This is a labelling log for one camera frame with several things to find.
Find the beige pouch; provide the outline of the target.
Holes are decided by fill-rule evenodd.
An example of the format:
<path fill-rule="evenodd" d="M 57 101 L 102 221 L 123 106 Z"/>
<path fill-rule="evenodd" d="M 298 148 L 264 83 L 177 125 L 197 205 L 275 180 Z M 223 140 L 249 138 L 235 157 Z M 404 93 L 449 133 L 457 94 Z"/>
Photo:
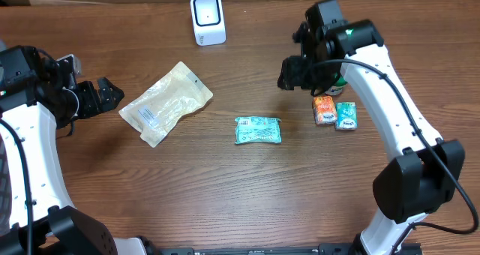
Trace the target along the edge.
<path fill-rule="evenodd" d="M 181 118 L 202 109 L 212 98 L 208 87 L 180 61 L 119 115 L 154 148 Z"/>

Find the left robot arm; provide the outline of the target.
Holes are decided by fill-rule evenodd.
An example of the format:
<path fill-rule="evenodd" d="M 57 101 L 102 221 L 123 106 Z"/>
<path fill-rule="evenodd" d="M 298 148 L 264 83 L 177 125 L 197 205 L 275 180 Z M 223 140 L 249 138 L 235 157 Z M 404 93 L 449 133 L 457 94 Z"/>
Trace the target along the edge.
<path fill-rule="evenodd" d="M 124 92 L 108 79 L 78 82 L 75 55 L 34 46 L 1 48 L 3 254 L 156 254 L 143 236 L 116 238 L 76 209 L 65 187 L 56 132 L 114 110 Z"/>

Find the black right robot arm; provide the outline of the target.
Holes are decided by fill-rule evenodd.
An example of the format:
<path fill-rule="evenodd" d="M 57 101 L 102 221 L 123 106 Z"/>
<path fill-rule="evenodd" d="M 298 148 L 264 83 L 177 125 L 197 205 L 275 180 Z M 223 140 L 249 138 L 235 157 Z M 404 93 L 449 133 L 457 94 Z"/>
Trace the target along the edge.
<path fill-rule="evenodd" d="M 373 181 L 377 210 L 352 243 L 321 244 L 320 254 L 420 254 L 406 237 L 454 195 L 465 151 L 419 112 L 374 24 L 347 21 L 336 0 L 311 6 L 292 36 L 301 52 L 283 61 L 277 84 L 312 95 L 345 80 L 382 138 L 388 165 Z"/>

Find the orange tissue pack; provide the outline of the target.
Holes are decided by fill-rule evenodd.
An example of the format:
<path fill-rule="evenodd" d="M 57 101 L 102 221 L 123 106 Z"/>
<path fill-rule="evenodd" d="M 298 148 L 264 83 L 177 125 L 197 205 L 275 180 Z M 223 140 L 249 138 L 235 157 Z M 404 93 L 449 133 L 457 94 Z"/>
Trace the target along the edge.
<path fill-rule="evenodd" d="M 312 107 L 317 125 L 330 125 L 337 121 L 338 114 L 331 96 L 314 97 Z"/>

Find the teal tissue pack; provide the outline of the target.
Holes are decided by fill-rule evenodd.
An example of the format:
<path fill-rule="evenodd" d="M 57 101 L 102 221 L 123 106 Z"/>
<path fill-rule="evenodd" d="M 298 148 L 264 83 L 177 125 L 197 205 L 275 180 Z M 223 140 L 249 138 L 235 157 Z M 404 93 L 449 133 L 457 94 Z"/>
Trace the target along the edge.
<path fill-rule="evenodd" d="M 358 127 L 356 104 L 354 102 L 336 103 L 336 130 L 355 130 Z"/>

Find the light blue wipes pack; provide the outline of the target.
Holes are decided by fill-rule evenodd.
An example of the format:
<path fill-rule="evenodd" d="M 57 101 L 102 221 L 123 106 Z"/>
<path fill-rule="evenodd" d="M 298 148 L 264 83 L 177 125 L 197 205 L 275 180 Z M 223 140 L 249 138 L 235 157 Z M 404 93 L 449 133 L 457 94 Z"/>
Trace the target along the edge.
<path fill-rule="evenodd" d="M 243 116 L 235 119 L 235 144 L 281 143 L 279 118 Z"/>

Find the green lid jar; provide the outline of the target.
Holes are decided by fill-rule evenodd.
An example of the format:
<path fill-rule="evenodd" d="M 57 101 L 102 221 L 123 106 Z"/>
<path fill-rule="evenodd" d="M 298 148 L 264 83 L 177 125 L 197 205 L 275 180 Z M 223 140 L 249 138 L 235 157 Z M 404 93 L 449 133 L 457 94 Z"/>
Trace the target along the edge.
<path fill-rule="evenodd" d="M 325 94 L 330 96 L 339 95 L 343 91 L 346 85 L 347 85 L 347 82 L 344 80 L 342 76 L 340 76 L 339 80 L 331 88 L 329 88 L 325 92 Z"/>

